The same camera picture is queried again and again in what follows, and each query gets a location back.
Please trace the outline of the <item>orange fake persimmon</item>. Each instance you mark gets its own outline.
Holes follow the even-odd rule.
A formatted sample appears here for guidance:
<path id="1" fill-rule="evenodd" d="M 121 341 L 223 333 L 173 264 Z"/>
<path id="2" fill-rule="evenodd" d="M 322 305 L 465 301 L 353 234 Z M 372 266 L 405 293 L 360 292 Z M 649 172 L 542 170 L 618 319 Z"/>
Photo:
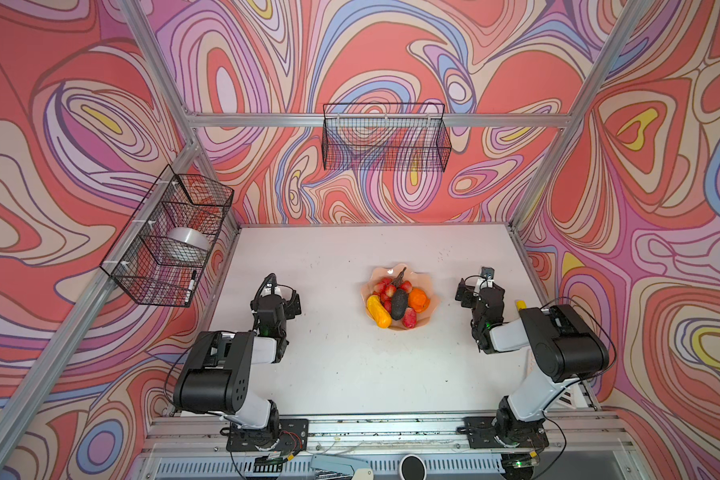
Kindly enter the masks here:
<path id="1" fill-rule="evenodd" d="M 429 296 L 420 288 L 414 287 L 408 294 L 408 306 L 417 314 L 425 312 L 430 305 Z"/>

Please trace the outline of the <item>dark fake avocado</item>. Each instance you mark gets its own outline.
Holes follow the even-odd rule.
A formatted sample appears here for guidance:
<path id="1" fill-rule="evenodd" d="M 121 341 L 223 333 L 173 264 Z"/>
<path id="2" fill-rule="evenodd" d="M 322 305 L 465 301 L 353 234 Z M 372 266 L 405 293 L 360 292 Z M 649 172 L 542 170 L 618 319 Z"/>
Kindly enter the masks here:
<path id="1" fill-rule="evenodd" d="M 408 292 L 397 289 L 390 300 L 390 316 L 394 321 L 401 320 L 408 308 Z"/>

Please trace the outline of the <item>yellow fake mango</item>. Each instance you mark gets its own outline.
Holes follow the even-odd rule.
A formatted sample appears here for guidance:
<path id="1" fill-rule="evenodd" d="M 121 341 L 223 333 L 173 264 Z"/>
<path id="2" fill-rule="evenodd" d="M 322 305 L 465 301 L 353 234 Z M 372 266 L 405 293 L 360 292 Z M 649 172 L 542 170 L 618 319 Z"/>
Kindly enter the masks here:
<path id="1" fill-rule="evenodd" d="M 392 323 L 390 313 L 381 303 L 380 297 L 372 294 L 366 300 L 366 311 L 379 328 L 389 328 Z"/>

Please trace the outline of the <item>red grape bunch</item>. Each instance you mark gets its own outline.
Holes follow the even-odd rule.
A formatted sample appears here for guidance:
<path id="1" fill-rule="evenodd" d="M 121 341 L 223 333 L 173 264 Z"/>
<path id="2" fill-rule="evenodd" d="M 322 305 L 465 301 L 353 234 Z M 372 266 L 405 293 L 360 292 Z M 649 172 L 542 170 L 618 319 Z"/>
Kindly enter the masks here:
<path id="1" fill-rule="evenodd" d="M 379 280 L 373 288 L 373 294 L 376 294 L 380 297 L 381 303 L 383 306 L 387 309 L 387 311 L 390 313 L 390 300 L 393 294 L 397 289 L 404 289 L 409 292 L 413 289 L 413 285 L 409 280 L 405 279 L 407 268 L 404 267 L 397 275 L 394 277 L 388 276 L 383 277 L 381 280 Z"/>

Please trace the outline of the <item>red fake strawberry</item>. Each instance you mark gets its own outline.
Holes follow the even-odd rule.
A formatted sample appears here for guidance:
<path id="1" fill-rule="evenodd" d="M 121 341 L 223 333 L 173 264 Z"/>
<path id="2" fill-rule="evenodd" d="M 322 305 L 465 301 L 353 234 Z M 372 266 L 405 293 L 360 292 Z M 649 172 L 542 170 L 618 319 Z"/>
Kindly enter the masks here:
<path id="1" fill-rule="evenodd" d="M 401 323 L 405 329 L 415 328 L 418 324 L 417 312 L 412 307 L 408 307 L 401 319 Z"/>

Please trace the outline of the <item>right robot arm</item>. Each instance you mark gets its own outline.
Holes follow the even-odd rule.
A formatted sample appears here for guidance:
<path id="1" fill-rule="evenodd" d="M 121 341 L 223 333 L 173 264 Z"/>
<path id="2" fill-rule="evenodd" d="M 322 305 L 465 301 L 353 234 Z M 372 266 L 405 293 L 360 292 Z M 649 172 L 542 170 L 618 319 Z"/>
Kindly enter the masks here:
<path id="1" fill-rule="evenodd" d="M 535 365 L 521 385 L 499 403 L 492 429 L 499 442 L 516 445 L 539 432 L 547 408 L 568 387 L 609 368 L 603 341 L 567 304 L 521 308 L 519 318 L 505 321 L 505 290 L 493 280 L 474 275 L 462 279 L 455 300 L 471 311 L 470 329 L 485 354 L 529 348 Z"/>

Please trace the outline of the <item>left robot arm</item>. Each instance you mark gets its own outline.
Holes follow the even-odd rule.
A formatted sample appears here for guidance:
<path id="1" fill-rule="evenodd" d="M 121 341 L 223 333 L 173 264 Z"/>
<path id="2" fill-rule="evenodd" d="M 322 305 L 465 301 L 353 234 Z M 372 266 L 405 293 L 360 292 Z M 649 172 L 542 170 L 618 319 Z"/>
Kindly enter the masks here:
<path id="1" fill-rule="evenodd" d="M 302 313 L 298 292 L 268 274 L 250 302 L 253 326 L 247 331 L 205 331 L 189 349 L 174 386 L 175 409 L 217 415 L 233 426 L 276 436 L 276 403 L 251 390 L 251 370 L 280 363 L 289 346 L 287 324 Z"/>

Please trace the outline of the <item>pink petal fruit bowl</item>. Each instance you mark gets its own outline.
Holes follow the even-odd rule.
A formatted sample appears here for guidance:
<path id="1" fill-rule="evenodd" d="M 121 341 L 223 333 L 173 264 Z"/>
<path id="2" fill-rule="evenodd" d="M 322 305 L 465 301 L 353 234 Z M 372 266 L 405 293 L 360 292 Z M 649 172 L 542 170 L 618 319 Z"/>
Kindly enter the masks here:
<path id="1" fill-rule="evenodd" d="M 386 330 L 426 326 L 439 305 L 431 276 L 403 263 L 376 268 L 362 286 L 361 297 L 366 315 Z"/>

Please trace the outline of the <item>silver tape roll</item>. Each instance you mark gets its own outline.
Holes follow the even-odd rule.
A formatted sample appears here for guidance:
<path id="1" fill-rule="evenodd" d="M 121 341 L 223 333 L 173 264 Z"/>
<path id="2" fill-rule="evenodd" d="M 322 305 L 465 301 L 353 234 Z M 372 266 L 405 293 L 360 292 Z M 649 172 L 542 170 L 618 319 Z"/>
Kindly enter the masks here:
<path id="1" fill-rule="evenodd" d="M 174 227 L 167 237 L 200 250 L 209 250 L 210 241 L 200 231 L 189 227 Z"/>

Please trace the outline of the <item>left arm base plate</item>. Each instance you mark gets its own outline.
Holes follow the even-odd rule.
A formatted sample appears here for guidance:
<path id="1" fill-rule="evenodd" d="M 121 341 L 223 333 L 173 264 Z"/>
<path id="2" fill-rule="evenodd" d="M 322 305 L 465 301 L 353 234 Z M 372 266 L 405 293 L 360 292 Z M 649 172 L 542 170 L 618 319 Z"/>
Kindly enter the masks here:
<path id="1" fill-rule="evenodd" d="M 286 418 L 271 420 L 264 429 L 243 429 L 230 423 L 220 430 L 231 453 L 254 452 L 297 454 L 308 444 L 309 420 Z"/>

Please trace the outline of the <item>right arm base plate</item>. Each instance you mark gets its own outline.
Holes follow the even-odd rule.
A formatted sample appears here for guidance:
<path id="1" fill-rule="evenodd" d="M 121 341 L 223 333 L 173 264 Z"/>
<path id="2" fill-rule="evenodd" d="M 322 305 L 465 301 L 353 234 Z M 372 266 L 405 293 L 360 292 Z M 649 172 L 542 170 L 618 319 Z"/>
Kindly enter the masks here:
<path id="1" fill-rule="evenodd" d="M 543 421 L 523 422 L 510 417 L 465 417 L 456 429 L 465 435 L 471 449 L 531 449 L 549 446 Z"/>

